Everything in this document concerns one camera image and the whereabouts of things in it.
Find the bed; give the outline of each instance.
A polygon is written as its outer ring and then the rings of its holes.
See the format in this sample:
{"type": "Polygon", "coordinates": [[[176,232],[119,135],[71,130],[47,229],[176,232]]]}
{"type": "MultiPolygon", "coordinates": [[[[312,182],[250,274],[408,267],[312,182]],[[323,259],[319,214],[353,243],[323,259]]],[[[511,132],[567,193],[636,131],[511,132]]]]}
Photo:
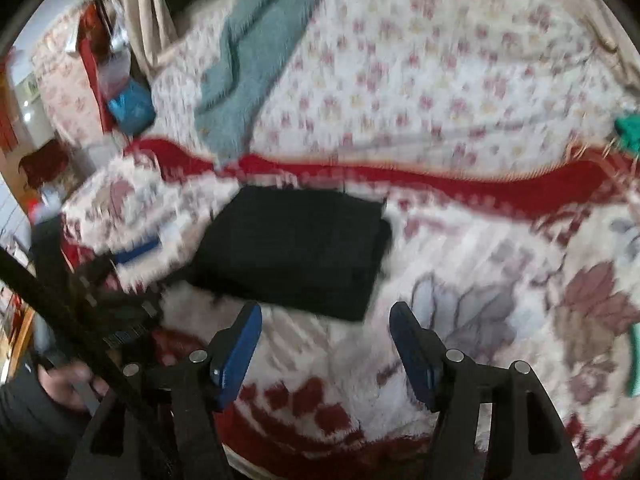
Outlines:
{"type": "MultiPolygon", "coordinates": [[[[620,476],[640,444],[640,401],[625,396],[640,197],[636,162],[607,137],[638,106],[620,70],[638,53],[607,44],[581,1],[321,0],[251,153],[217,171],[193,110],[235,0],[216,0],[178,46],[152,85],[151,132],[65,205],[72,266],[159,231],[160,250],[116,271],[144,289],[188,261],[246,182],[386,198],[394,232],[362,324],[263,306],[240,396],[216,416],[235,468],[369,478],[424,451],[435,419],[388,336],[388,310],[405,300],[449,347],[528,361],[585,478],[620,476]]],[[[158,358],[188,354],[240,306],[176,287],[158,358]]],[[[479,449],[489,421],[482,411],[479,449]]]]}

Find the teal cloth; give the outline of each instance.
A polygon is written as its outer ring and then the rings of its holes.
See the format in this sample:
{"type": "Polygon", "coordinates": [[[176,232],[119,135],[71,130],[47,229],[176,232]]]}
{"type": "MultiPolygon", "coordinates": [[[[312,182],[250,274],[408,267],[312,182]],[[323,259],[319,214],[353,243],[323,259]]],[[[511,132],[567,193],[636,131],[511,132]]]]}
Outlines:
{"type": "Polygon", "coordinates": [[[640,115],[616,119],[614,126],[620,136],[620,147],[634,155],[640,155],[640,115]]]}
{"type": "Polygon", "coordinates": [[[253,120],[318,0],[238,0],[220,38],[220,61],[204,73],[195,126],[220,163],[242,156],[253,120]]]}

